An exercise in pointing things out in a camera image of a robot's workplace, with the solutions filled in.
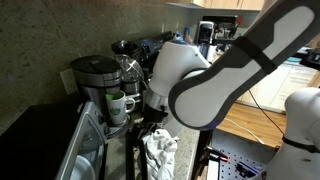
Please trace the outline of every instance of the wooden floor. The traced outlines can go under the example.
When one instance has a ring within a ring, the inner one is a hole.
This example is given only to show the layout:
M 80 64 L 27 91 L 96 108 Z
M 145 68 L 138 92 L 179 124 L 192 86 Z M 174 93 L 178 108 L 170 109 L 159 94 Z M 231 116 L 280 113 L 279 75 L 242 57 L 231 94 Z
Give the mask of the wooden floor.
M 280 127 L 284 132 L 286 128 L 286 116 L 270 111 L 266 114 Z M 265 145 L 275 147 L 282 143 L 282 133 L 274 126 L 272 122 L 257 108 L 235 103 L 227 114 L 226 118 L 234 121 L 238 125 L 250 130 L 259 137 Z M 245 137 L 247 139 L 257 141 L 247 131 L 237 127 L 229 121 L 224 120 L 218 129 L 230 132 L 232 134 Z M 206 179 L 206 169 L 198 180 Z

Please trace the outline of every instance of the white cloth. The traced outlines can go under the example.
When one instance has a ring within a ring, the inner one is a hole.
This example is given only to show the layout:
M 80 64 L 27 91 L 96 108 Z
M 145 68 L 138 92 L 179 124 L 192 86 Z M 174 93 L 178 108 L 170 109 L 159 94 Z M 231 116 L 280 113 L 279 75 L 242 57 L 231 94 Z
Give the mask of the white cloth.
M 172 180 L 176 141 L 167 130 L 158 129 L 146 138 L 148 180 Z

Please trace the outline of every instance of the coffee mug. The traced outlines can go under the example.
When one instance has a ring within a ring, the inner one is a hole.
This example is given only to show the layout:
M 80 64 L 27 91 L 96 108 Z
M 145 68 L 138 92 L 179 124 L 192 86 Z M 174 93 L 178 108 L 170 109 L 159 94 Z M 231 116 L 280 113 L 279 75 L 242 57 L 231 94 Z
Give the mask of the coffee mug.
M 127 118 L 127 113 L 133 111 L 135 107 L 135 100 L 127 98 L 126 94 L 119 90 L 115 94 L 106 94 L 109 114 L 114 125 L 121 125 Z M 131 109 L 127 110 L 127 102 L 132 102 Z

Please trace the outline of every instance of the granite countertop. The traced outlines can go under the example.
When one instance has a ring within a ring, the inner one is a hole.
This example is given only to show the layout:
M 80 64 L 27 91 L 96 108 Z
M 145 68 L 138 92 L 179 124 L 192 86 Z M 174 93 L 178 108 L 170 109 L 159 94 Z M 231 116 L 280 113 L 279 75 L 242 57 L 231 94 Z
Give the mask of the granite countertop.
M 105 179 L 126 179 L 125 132 L 127 129 L 128 127 L 124 127 L 124 130 L 116 137 L 107 140 L 108 152 Z M 183 127 L 178 137 L 180 140 L 177 142 L 178 149 L 175 154 L 174 179 L 190 179 L 197 150 L 199 131 Z

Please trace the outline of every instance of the mug handle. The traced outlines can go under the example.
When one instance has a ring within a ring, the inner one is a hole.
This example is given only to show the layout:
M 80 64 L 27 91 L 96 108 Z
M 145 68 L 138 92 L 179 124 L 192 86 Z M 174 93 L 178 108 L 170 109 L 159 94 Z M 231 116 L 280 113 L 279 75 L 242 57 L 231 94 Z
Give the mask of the mug handle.
M 129 109 L 129 110 L 127 110 L 127 106 L 126 106 L 126 113 L 131 113 L 133 111 L 134 107 L 136 106 L 136 101 L 133 98 L 127 98 L 126 102 L 127 101 L 131 101 L 133 103 L 131 109 Z

